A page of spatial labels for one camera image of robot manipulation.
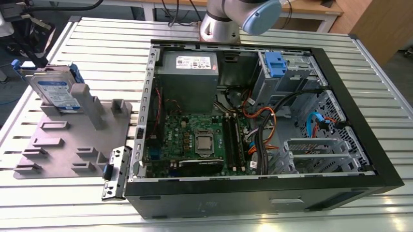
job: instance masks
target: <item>open computer tower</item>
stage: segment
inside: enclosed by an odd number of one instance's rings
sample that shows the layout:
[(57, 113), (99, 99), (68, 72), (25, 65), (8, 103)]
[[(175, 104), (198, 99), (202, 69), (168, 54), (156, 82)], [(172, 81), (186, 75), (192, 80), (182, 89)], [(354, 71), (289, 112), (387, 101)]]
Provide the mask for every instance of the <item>open computer tower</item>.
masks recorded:
[(330, 210), (404, 185), (322, 49), (175, 41), (152, 41), (127, 176), (147, 219)]

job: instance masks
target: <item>blue hard drive label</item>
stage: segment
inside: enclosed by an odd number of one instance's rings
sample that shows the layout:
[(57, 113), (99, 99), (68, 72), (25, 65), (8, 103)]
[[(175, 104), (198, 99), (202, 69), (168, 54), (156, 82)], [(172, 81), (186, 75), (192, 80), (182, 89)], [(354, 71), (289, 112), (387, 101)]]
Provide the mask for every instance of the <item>blue hard drive label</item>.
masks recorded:
[(64, 81), (39, 81), (37, 86), (60, 111), (69, 113), (80, 109), (80, 104), (71, 96), (69, 87)]

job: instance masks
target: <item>green circuit board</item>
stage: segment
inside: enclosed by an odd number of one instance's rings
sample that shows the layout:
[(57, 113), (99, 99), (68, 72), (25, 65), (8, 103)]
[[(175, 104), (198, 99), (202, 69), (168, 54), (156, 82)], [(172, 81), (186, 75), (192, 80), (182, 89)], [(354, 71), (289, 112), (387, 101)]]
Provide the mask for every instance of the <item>green circuit board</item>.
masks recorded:
[[(206, 116), (206, 115), (168, 115), (164, 123), (164, 136), (159, 152), (159, 159), (150, 163), (147, 173), (148, 177), (168, 177), (170, 161), (174, 160), (202, 160), (219, 159), (224, 161), (224, 168), (215, 176), (228, 175), (248, 175), (250, 170), (246, 166), (244, 156), (242, 162), (244, 168), (230, 168), (226, 164), (226, 143), (223, 132), (223, 118), (224, 116)], [(236, 126), (239, 136), (242, 130), (248, 126), (247, 119), (236, 118)], [(214, 152), (211, 154), (196, 153), (196, 135), (204, 133), (212, 136)], [(151, 159), (151, 152), (154, 148), (147, 148), (147, 158)]]

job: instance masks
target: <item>ram slot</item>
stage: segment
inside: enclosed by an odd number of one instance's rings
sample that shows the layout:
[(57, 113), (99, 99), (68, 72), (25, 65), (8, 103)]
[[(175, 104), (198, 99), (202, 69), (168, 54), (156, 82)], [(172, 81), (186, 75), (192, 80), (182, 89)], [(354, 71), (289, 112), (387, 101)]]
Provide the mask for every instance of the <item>ram slot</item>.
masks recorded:
[(242, 166), (242, 152), (239, 146), (239, 132), (238, 132), (238, 123), (236, 118), (230, 118), (230, 130), (231, 130), (231, 143), (232, 143), (232, 156), (235, 158), (235, 166)]
[(236, 143), (238, 143), (238, 157), (239, 157), (238, 166), (244, 170), (244, 150), (243, 150), (243, 142), (240, 137), (238, 118), (235, 118), (235, 129), (236, 129)]
[(223, 118), (223, 130), (224, 130), (224, 145), (226, 145), (226, 163), (227, 167), (235, 167), (234, 163), (234, 145), (232, 145), (232, 133), (230, 126), (230, 118)]

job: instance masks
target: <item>power supply label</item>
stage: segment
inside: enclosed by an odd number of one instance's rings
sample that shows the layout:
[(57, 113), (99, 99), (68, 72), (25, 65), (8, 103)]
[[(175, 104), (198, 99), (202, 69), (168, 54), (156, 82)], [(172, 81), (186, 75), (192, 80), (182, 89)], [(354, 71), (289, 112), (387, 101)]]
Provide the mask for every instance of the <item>power supply label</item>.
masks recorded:
[(178, 69), (211, 69), (210, 57), (176, 57)]
[(37, 86), (60, 111), (69, 113), (80, 109), (80, 104), (71, 96), (69, 87), (64, 81), (39, 81)]

